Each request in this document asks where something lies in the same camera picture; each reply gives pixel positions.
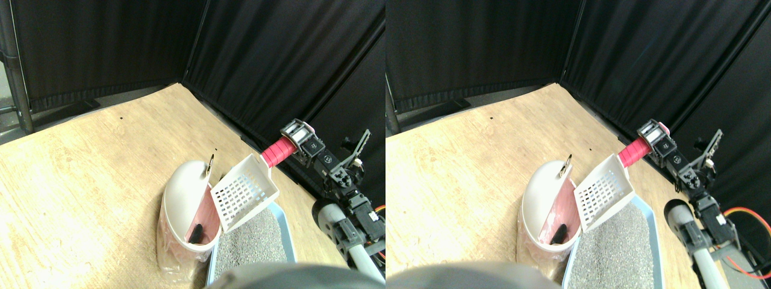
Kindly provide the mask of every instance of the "metal pole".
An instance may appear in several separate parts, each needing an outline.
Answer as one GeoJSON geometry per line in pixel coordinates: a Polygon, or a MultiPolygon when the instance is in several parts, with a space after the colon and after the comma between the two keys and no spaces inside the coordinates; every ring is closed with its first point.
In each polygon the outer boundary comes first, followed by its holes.
{"type": "Polygon", "coordinates": [[[0,50],[5,64],[5,74],[8,76],[8,86],[11,89],[11,97],[16,106],[16,116],[19,118],[19,126],[25,134],[34,133],[32,126],[32,113],[29,110],[27,88],[24,84],[21,60],[19,59],[19,47],[16,42],[16,31],[13,25],[13,11],[11,2],[0,2],[0,50]]]}

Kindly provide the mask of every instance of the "black curtain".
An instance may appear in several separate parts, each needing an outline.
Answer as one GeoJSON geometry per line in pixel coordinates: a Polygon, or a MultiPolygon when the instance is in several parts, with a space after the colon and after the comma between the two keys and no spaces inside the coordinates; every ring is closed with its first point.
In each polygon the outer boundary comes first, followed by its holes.
{"type": "Polygon", "coordinates": [[[399,113],[556,82],[579,1],[386,4],[387,72],[399,113]]]}
{"type": "Polygon", "coordinates": [[[386,129],[382,114],[388,97],[385,66],[386,45],[379,39],[332,100],[309,123],[336,156],[349,155],[340,149],[346,136],[358,141],[364,129],[370,130],[372,136],[361,157],[365,177],[359,189],[375,207],[386,203],[386,129]]]}
{"type": "MultiPolygon", "coordinates": [[[[676,133],[681,151],[690,159],[700,153],[694,139],[724,137],[715,153],[718,177],[712,195],[721,207],[748,207],[771,220],[771,20],[762,25],[726,74],[676,133]]],[[[767,260],[771,252],[768,233],[749,215],[730,218],[737,230],[767,260]]]]}
{"type": "Polygon", "coordinates": [[[39,112],[182,79],[204,0],[11,1],[39,112]]]}
{"type": "MultiPolygon", "coordinates": [[[[722,129],[712,195],[724,210],[749,207],[769,219],[768,11],[768,1],[587,1],[560,84],[612,121],[625,141],[656,119],[694,159],[696,138],[722,129]]],[[[731,218],[767,251],[755,220],[731,218]]]]}
{"type": "Polygon", "coordinates": [[[672,126],[739,44],[760,1],[587,1],[560,84],[628,136],[672,126]]]}
{"type": "MultiPolygon", "coordinates": [[[[344,135],[356,138],[363,128],[383,128],[382,118],[360,118],[369,108],[352,105],[380,103],[381,92],[367,87],[348,91],[346,81],[355,78],[357,65],[382,34],[384,4],[211,1],[182,83],[232,119],[260,148],[276,141],[278,130],[298,118],[320,124],[316,133],[337,149],[344,135]]],[[[379,186],[363,193],[383,202],[385,157],[373,158],[384,142],[384,134],[373,136],[362,156],[365,167],[373,168],[365,181],[379,186]]],[[[311,192],[319,191],[315,173],[291,160],[285,166],[311,192]]]]}

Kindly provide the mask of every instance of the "plywood surface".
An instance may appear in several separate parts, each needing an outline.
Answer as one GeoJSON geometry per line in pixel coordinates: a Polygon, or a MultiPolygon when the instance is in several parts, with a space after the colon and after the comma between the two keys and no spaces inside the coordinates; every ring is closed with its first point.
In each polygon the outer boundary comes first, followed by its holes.
{"type": "MultiPolygon", "coordinates": [[[[573,154],[580,183],[612,153],[616,136],[559,85],[448,116],[385,141],[391,276],[462,260],[515,261],[517,213],[530,176],[573,154]]],[[[664,205],[684,196],[645,162],[629,168],[655,212],[670,288],[698,287],[685,248],[666,226],[664,205]]]]}
{"type": "MultiPolygon", "coordinates": [[[[214,185],[257,152],[180,84],[0,146],[0,284],[201,287],[161,279],[156,226],[172,172],[212,153],[214,185]]],[[[315,199],[273,179],[298,261],[344,267],[311,217],[315,199]]]]}

